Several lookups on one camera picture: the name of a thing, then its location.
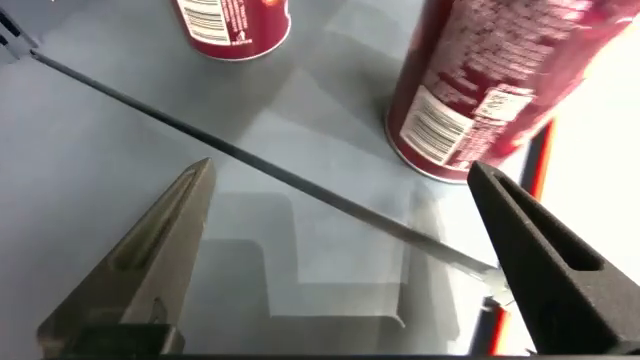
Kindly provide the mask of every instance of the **can rim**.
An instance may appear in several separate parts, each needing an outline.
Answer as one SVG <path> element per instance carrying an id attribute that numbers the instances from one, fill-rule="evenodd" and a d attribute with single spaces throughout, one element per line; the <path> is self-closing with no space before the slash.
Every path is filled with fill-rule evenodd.
<path id="1" fill-rule="evenodd" d="M 389 114 L 387 112 L 387 115 L 385 116 L 385 121 L 384 121 L 385 125 L 384 125 L 384 133 L 387 136 L 387 140 L 389 142 L 389 144 L 391 145 L 391 148 L 393 148 L 393 150 L 396 152 L 396 154 L 398 154 L 398 156 L 405 162 L 407 163 L 407 165 L 409 165 L 413 170 L 417 171 L 418 173 L 420 173 L 420 175 L 424 175 L 427 176 L 429 178 L 432 178 L 434 180 L 438 180 L 447 184 L 451 184 L 451 185 L 466 185 L 467 181 L 466 180 L 452 180 L 452 179 L 446 179 L 446 178 L 442 178 L 433 174 L 430 174 L 422 169 L 420 169 L 418 166 L 416 166 L 414 163 L 412 163 L 411 161 L 409 161 L 409 159 L 407 159 L 404 154 L 402 153 L 402 151 L 400 151 L 400 149 L 398 149 L 398 146 L 396 145 L 396 142 L 393 140 L 393 137 L 391 136 L 391 131 L 389 130 Z"/>
<path id="2" fill-rule="evenodd" d="M 204 55 L 205 57 L 208 57 L 209 59 L 214 59 L 214 60 L 219 60 L 219 61 L 226 61 L 226 62 L 241 62 L 241 61 L 247 61 L 247 60 L 253 60 L 256 58 L 259 58 L 261 56 L 267 55 L 268 53 L 272 52 L 273 50 L 275 50 L 278 46 L 282 45 L 282 43 L 289 37 L 289 33 L 291 32 L 291 17 L 289 17 L 289 25 L 287 26 L 287 31 L 285 31 L 284 35 L 282 36 L 282 39 L 280 39 L 275 45 L 273 45 L 272 47 L 270 47 L 269 49 L 259 53 L 259 54 L 255 54 L 249 57 L 245 57 L 245 58 L 241 58 L 241 59 L 229 59 L 229 58 L 220 58 L 220 57 L 216 57 L 216 56 L 211 56 L 211 55 L 207 55 L 204 52 L 195 49 L 197 52 L 199 52 L 200 54 Z"/>

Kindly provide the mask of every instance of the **white label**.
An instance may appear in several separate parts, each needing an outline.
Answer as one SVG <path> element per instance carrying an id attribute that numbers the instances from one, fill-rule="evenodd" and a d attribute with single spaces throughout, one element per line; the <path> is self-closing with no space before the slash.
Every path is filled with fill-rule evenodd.
<path id="1" fill-rule="evenodd" d="M 189 33 L 213 45 L 231 45 L 221 0 L 178 0 Z"/>
<path id="2" fill-rule="evenodd" d="M 473 113 L 489 119 L 512 121 L 532 99 L 533 96 L 514 95 L 493 88 Z"/>
<path id="3" fill-rule="evenodd" d="M 400 136 L 422 156 L 443 165 L 472 125 L 473 120 L 449 109 L 421 85 Z"/>

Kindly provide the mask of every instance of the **gray surface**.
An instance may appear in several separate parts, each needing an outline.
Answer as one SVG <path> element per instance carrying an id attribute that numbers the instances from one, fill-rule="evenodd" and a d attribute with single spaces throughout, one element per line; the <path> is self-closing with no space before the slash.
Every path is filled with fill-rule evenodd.
<path id="1" fill-rule="evenodd" d="M 9 14 L 36 43 L 78 9 L 96 0 L 0 0 L 0 9 Z"/>
<path id="2" fill-rule="evenodd" d="M 44 37 L 46 56 L 490 264 L 466 186 L 419 176 L 382 117 L 421 0 L 295 0 L 282 47 L 241 64 L 193 50 L 168 0 L 79 10 Z M 505 165 L 519 178 L 524 152 Z"/>
<path id="3" fill-rule="evenodd" d="M 37 325 L 206 156 L 188 352 L 468 350 L 485 289 L 451 267 L 34 60 L 0 69 L 0 108 L 3 359 L 38 357 Z"/>
<path id="4" fill-rule="evenodd" d="M 7 48 L 0 46 L 0 66 L 10 64 L 15 61 L 15 58 Z"/>

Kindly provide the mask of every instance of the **glass table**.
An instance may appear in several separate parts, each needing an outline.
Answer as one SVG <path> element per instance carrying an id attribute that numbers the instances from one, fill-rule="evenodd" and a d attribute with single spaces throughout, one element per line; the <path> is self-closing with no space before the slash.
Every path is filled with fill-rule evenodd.
<path id="1" fill-rule="evenodd" d="M 484 284 L 148 115 L 496 266 L 467 186 L 417 174 L 384 136 L 419 5 L 292 1 L 281 48 L 226 64 L 187 44 L 168 1 L 1 0 L 37 59 L 0 65 L 0 354 L 38 356 L 39 322 L 203 157 L 217 186 L 187 353 L 467 353 Z M 519 178 L 525 157 L 503 169 Z"/>

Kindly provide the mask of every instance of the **red can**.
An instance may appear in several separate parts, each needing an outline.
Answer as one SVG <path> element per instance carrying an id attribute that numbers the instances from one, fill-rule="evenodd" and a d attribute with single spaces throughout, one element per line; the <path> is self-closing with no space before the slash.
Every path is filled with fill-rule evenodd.
<path id="1" fill-rule="evenodd" d="M 249 60 L 282 44 L 288 0 L 173 0 L 193 47 L 220 60 Z"/>
<path id="2" fill-rule="evenodd" d="M 638 0 L 427 0 L 387 115 L 391 144 L 448 182 L 475 160 L 499 165 L 639 11 Z"/>

